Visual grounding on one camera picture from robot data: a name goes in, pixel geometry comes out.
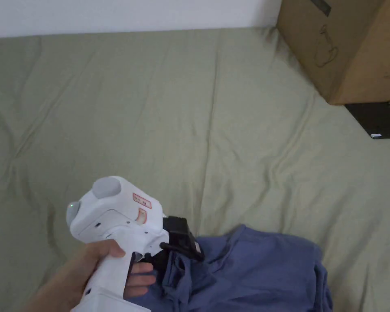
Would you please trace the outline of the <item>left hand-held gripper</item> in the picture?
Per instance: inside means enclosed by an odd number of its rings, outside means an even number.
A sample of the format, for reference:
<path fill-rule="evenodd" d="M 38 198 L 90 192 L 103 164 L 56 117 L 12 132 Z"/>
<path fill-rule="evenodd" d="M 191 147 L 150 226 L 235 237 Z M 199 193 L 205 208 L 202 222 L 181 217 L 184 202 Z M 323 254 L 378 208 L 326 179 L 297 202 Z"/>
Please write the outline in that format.
<path fill-rule="evenodd" d="M 125 256 L 106 256 L 89 279 L 75 312 L 146 312 L 124 298 L 131 266 L 151 258 L 157 282 L 170 282 L 171 251 L 202 262 L 204 252 L 186 219 L 166 216 L 158 200 L 119 176 L 96 180 L 68 205 L 66 221 L 83 243 L 115 240 Z"/>

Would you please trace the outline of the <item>person's left hand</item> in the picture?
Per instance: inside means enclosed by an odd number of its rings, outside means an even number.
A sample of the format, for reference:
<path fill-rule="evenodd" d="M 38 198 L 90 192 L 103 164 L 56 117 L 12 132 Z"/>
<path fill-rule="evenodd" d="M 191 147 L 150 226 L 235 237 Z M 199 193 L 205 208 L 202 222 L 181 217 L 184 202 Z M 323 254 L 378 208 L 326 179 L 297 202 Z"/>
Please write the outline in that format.
<path fill-rule="evenodd" d="M 67 298 L 78 302 L 89 278 L 106 256 L 122 258 L 125 252 L 114 240 L 87 244 L 52 278 L 50 282 L 52 289 L 62 290 Z M 134 264 L 125 284 L 123 296 L 128 299 L 146 294 L 149 286 L 156 281 L 156 277 L 151 274 L 152 271 L 153 265 L 150 263 Z"/>

